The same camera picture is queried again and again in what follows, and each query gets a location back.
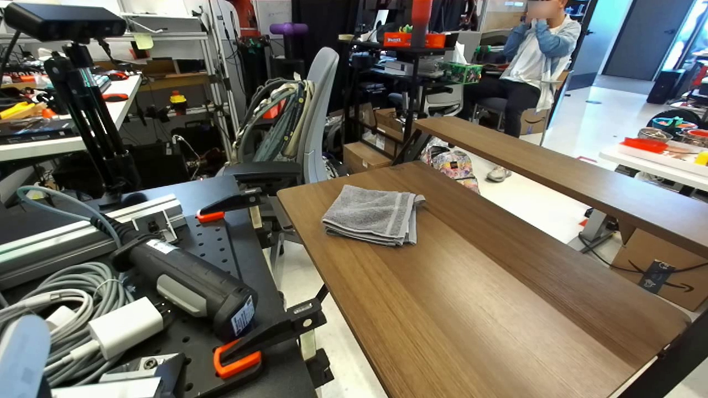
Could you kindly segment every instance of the gray cloth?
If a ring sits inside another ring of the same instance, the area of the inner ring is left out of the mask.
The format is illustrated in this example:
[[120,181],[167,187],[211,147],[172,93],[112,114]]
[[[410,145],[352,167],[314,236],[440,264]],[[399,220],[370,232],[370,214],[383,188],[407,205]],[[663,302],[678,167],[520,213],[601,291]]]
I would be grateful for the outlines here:
[[344,187],[324,216],[329,232],[376,245],[417,243],[422,194]]

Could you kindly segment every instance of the chair backrest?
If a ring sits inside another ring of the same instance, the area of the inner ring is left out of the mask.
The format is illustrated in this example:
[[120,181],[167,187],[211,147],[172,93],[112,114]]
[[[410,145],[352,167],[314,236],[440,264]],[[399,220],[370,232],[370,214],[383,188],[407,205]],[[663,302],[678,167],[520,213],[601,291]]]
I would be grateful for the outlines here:
[[329,47],[324,47],[314,55],[312,67],[307,72],[307,79],[312,83],[314,93],[296,152],[296,161],[303,167],[306,183],[326,181],[329,177],[327,160],[324,155],[324,137],[336,67],[338,53]]

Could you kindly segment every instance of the white floor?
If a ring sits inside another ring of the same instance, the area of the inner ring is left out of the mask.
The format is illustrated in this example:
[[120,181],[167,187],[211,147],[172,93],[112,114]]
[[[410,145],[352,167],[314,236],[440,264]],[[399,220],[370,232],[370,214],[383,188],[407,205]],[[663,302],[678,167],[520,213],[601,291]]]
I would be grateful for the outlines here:
[[[642,127],[646,127],[651,116],[661,111],[659,106],[643,104],[643,100],[646,95],[629,90],[574,90],[563,100],[553,127],[545,137],[545,147],[570,158],[581,158],[585,161],[594,161],[605,168],[616,168],[614,163],[598,160],[598,155],[605,147],[635,136]],[[585,220],[589,205],[558,194],[520,174],[512,174],[504,183],[486,183],[486,170],[486,161],[479,160],[475,174],[480,179],[482,197],[538,225],[558,242],[570,242],[579,232],[579,221]],[[608,243],[599,252],[610,258],[618,252],[618,245],[619,243]],[[312,299],[324,283],[307,252],[296,243],[286,245],[286,256],[275,265],[275,274],[291,305]],[[334,369],[334,383],[321,387],[319,396],[385,396],[376,373],[366,361],[333,297],[326,302],[326,315],[329,324],[316,331],[316,341],[327,350]]]

